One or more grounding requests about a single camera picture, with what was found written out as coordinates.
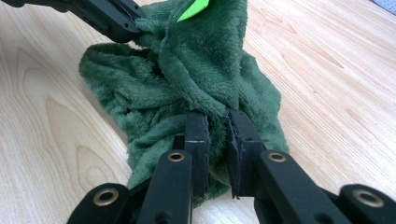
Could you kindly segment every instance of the bright green tag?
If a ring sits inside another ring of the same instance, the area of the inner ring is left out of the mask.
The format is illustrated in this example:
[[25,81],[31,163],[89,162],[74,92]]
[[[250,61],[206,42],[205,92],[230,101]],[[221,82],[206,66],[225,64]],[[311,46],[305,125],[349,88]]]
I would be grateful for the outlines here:
[[181,14],[180,18],[178,18],[177,21],[184,21],[188,18],[191,18],[204,10],[207,5],[209,5],[209,0],[195,0],[195,2],[192,3],[192,5],[187,8],[186,11],[184,11],[183,14]]

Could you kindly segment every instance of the green fleece fabric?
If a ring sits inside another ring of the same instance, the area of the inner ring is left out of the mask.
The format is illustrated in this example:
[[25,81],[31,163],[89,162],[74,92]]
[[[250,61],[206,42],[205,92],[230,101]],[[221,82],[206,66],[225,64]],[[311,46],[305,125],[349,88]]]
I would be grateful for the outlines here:
[[246,0],[210,0],[198,14],[178,21],[192,0],[142,7],[143,34],[134,42],[87,49],[79,71],[128,136],[132,188],[152,176],[161,154],[185,131],[185,113],[210,117],[209,198],[229,186],[225,155],[227,107],[250,117],[265,145],[288,151],[277,119],[280,94],[253,57],[243,51]]

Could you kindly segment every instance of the light wood surface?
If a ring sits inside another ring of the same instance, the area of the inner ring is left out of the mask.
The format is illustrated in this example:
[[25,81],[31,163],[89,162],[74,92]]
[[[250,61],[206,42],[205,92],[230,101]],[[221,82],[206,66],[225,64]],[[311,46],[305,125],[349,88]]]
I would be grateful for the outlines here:
[[[366,0],[250,0],[248,13],[245,49],[282,93],[294,159],[332,192],[362,183],[395,200],[396,17]],[[71,13],[0,3],[0,223],[65,223],[90,189],[126,184],[125,136],[78,74],[108,41]],[[193,222],[258,221],[227,194]]]

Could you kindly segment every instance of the brass rivet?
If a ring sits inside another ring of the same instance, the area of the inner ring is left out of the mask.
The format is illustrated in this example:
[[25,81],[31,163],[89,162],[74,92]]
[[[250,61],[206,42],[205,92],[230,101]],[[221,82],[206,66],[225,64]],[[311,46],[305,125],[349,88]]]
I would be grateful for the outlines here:
[[270,154],[268,155],[268,158],[269,158],[271,161],[277,161],[277,162],[282,162],[282,161],[285,161],[285,160],[286,160],[286,157],[285,157],[284,155],[282,155],[282,154],[280,154],[280,153],[276,153],[276,152],[270,153]]
[[182,153],[174,152],[168,155],[169,161],[182,161],[184,160],[184,155]]
[[382,207],[384,206],[384,201],[378,196],[365,189],[354,189],[352,191],[353,196],[361,203],[364,203],[371,207]]
[[119,197],[119,192],[116,189],[102,189],[93,197],[93,202],[98,206],[106,206],[114,203]]

